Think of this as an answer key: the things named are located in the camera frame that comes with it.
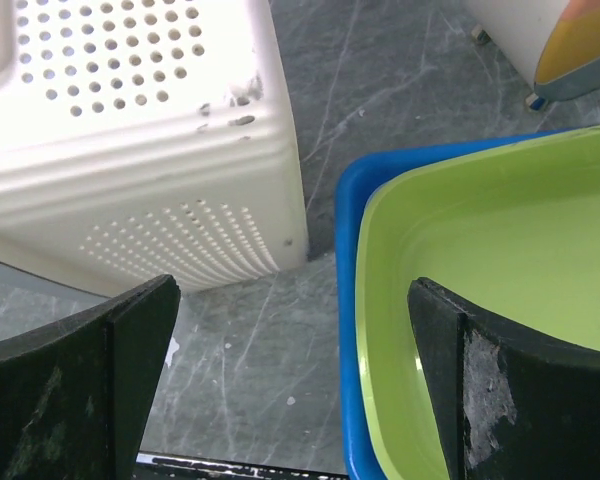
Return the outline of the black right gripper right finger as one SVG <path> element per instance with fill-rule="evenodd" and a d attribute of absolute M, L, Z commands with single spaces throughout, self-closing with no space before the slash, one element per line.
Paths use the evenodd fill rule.
<path fill-rule="evenodd" d="M 452 479 L 600 479 L 600 351 L 421 277 L 407 305 Z"/>

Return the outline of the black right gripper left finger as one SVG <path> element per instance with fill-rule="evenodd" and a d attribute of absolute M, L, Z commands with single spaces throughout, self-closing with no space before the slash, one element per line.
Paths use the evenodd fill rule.
<path fill-rule="evenodd" d="M 181 292 L 158 276 L 0 341 L 0 479 L 129 479 Z"/>

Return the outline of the cream perforated basket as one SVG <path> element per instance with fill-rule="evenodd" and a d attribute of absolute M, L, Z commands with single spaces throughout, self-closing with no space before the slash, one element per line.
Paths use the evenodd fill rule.
<path fill-rule="evenodd" d="M 0 264 L 115 296 L 302 266 L 265 1 L 0 1 Z"/>

